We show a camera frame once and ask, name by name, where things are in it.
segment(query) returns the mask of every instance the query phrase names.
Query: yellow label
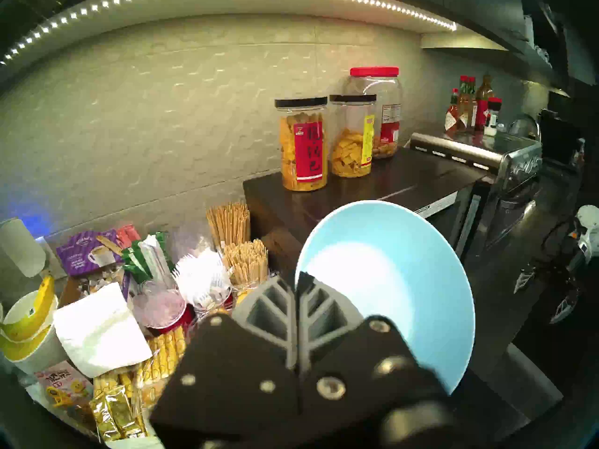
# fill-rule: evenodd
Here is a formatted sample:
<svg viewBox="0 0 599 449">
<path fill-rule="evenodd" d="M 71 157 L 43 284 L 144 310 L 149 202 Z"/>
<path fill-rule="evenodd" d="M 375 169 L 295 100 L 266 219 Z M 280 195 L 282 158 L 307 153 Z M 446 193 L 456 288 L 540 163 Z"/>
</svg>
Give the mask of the yellow label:
<svg viewBox="0 0 599 449">
<path fill-rule="evenodd" d="M 362 141 L 362 167 L 373 160 L 374 115 L 364 117 L 364 138 Z"/>
</svg>

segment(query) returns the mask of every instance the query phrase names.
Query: condiment bottle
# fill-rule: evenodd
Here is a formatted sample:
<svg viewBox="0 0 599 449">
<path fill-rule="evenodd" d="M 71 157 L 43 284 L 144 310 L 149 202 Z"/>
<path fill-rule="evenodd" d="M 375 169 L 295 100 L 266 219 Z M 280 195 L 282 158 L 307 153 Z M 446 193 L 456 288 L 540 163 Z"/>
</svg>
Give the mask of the condiment bottle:
<svg viewBox="0 0 599 449">
<path fill-rule="evenodd" d="M 445 113 L 445 133 L 455 133 L 458 130 L 458 122 L 461 122 L 458 115 L 458 89 L 454 88 L 449 109 Z"/>
<path fill-rule="evenodd" d="M 489 98 L 489 115 L 485 123 L 485 135 L 495 137 L 497 133 L 497 115 L 501 109 L 501 98 Z"/>
<path fill-rule="evenodd" d="M 468 128 L 473 129 L 475 127 L 476 109 L 478 108 L 478 101 L 476 101 L 476 77 L 470 77 L 468 79 L 468 85 L 470 86 L 470 107 L 468 108 Z"/>
<path fill-rule="evenodd" d="M 470 105 L 468 76 L 460 76 L 460 95 L 458 96 L 458 130 L 468 126 L 468 106 Z"/>
<path fill-rule="evenodd" d="M 488 100 L 493 97 L 493 89 L 491 88 L 491 81 L 493 78 L 489 74 L 483 76 L 483 84 L 478 87 L 476 91 L 476 101 L 478 107 L 476 109 L 476 121 L 475 130 L 484 130 L 489 115 Z"/>
</svg>

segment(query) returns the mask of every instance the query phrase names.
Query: snack in jar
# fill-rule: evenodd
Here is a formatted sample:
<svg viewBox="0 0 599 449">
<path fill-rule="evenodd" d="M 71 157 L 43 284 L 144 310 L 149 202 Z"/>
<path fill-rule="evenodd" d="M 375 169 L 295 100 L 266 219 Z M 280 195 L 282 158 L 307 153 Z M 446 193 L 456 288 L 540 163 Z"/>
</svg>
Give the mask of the snack in jar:
<svg viewBox="0 0 599 449">
<path fill-rule="evenodd" d="M 403 90 L 399 67 L 352 67 L 345 94 L 376 94 L 373 158 L 390 157 L 397 151 Z"/>
<path fill-rule="evenodd" d="M 326 185 L 326 97 L 275 99 L 280 112 L 281 174 L 292 191 L 313 191 Z"/>
<path fill-rule="evenodd" d="M 376 94 L 332 94 L 337 134 L 332 147 L 331 171 L 339 177 L 363 177 L 370 173 Z"/>
</svg>

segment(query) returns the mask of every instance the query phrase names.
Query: white tissue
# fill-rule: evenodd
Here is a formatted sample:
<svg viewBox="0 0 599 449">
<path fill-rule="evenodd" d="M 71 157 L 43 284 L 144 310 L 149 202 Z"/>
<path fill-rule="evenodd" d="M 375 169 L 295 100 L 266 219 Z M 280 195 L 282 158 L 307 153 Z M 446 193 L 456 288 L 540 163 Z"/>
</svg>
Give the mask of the white tissue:
<svg viewBox="0 0 599 449">
<path fill-rule="evenodd" d="M 87 377 L 152 356 L 118 283 L 55 311 L 54 327 L 67 355 Z"/>
</svg>

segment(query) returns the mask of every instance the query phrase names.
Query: white tile wall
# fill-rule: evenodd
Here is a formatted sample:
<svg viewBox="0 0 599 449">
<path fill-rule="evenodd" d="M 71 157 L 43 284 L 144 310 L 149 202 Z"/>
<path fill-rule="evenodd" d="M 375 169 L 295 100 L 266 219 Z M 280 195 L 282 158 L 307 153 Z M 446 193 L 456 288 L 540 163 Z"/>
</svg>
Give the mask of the white tile wall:
<svg viewBox="0 0 599 449">
<path fill-rule="evenodd" d="M 202 219 L 279 166 L 273 99 L 338 92 L 356 65 L 400 67 L 404 139 L 440 124 L 461 74 L 487 70 L 414 33 L 311 17 L 166 20 L 79 42 L 0 94 L 0 221 L 59 244 Z M 545 87 L 492 73 L 503 120 L 546 106 Z"/>
</svg>

